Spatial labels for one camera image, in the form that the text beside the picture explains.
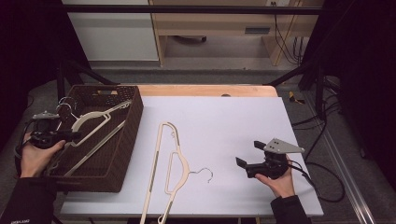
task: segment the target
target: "wicker basket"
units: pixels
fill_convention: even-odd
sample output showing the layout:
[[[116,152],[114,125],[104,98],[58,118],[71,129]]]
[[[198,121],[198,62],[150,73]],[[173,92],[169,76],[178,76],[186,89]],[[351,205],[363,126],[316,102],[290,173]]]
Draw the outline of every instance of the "wicker basket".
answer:
[[[92,111],[106,111],[127,100],[129,107],[110,113],[111,119],[78,147],[69,147],[50,178],[55,178],[59,191],[120,192],[134,149],[143,102],[136,86],[73,86],[64,102],[79,117]],[[58,114],[63,118],[61,129],[70,129],[76,119],[69,106],[60,106]],[[104,117],[88,119],[79,128],[81,139],[97,127]],[[123,128],[87,159],[72,175],[64,176],[105,136],[125,121]]]

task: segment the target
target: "sleeve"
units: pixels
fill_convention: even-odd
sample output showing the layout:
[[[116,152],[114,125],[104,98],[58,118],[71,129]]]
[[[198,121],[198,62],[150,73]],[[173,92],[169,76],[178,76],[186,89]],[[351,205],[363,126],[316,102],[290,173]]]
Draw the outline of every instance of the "sleeve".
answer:
[[[288,198],[278,197],[271,201],[271,207],[277,224],[311,224],[297,195]]]
[[[51,223],[56,183],[47,178],[20,178],[11,194],[0,224]]]

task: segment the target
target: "white table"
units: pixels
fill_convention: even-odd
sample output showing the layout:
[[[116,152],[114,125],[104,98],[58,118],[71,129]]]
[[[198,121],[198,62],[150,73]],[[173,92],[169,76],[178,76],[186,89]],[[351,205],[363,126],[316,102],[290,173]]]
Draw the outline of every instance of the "white table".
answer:
[[[263,162],[263,152],[253,146],[276,137],[297,145],[290,121],[278,97],[144,96],[145,106],[134,152],[120,193],[69,192],[61,214],[81,217],[139,217],[149,185],[158,128],[161,122],[176,125],[181,151],[192,171],[178,191],[169,217],[262,217],[272,215],[272,191],[247,178],[235,157],[248,163]],[[175,142],[170,129],[163,130],[149,217],[163,213],[169,195],[164,193],[166,172]],[[289,154],[304,170],[301,154]],[[174,158],[170,186],[180,179],[181,165]],[[296,193],[309,216],[323,211],[313,188],[293,171]]]

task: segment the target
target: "person's right hand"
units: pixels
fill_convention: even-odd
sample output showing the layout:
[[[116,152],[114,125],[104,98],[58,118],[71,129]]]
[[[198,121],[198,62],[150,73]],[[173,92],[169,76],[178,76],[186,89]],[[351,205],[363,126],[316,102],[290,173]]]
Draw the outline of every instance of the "person's right hand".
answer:
[[[255,177],[260,180],[264,185],[268,186],[276,197],[287,198],[295,195],[293,178],[291,176],[291,168],[285,172],[278,179],[270,179],[265,175],[256,174]]]

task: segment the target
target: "grey floor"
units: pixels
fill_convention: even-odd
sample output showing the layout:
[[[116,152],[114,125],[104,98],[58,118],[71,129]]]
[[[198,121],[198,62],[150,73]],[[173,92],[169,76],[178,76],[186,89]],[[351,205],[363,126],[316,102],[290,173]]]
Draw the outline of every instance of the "grey floor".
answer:
[[[259,37],[214,37],[209,36],[205,43],[196,39],[172,37],[168,41],[163,67],[157,63],[99,63],[92,62],[92,67],[104,77],[120,83],[185,83],[185,84],[252,84],[267,83],[286,74],[296,65],[288,63],[284,58],[281,65],[272,66]],[[94,80],[84,77],[86,82]],[[313,91],[299,91],[296,87],[299,77],[294,77],[276,87],[277,93],[283,98],[290,122],[294,123],[313,117]],[[305,104],[291,102],[289,93],[292,91]],[[57,102],[56,85],[51,81],[30,93],[34,103],[29,107],[9,139],[4,150],[0,152],[0,211],[3,211],[9,194],[15,185],[13,153],[17,138],[23,123],[33,114],[40,113],[49,107],[55,107]],[[325,91],[325,96],[333,92]],[[331,97],[328,105],[336,103]],[[357,189],[350,189],[348,195],[340,203],[320,201],[324,216],[313,217],[314,223],[396,223],[396,193],[382,176],[376,163],[361,157],[360,146],[342,115],[342,110],[335,107],[328,116],[325,135],[320,138],[309,161],[319,163],[338,173],[339,165],[333,159],[334,151],[340,153],[352,176]],[[320,128],[320,121],[314,120],[305,126],[298,126],[295,135],[300,147],[310,148]],[[341,188],[331,175],[316,166],[308,165],[313,181],[324,198],[335,199],[341,193]],[[359,215],[361,208],[356,208],[356,193],[361,196],[367,216]],[[64,196],[60,193],[55,202],[56,214],[59,215]],[[373,220],[362,220],[361,217]],[[110,223],[102,218],[100,223]],[[112,220],[126,223],[125,220]],[[88,220],[64,220],[64,223],[90,223]],[[274,223],[271,217],[262,219],[262,223]]]

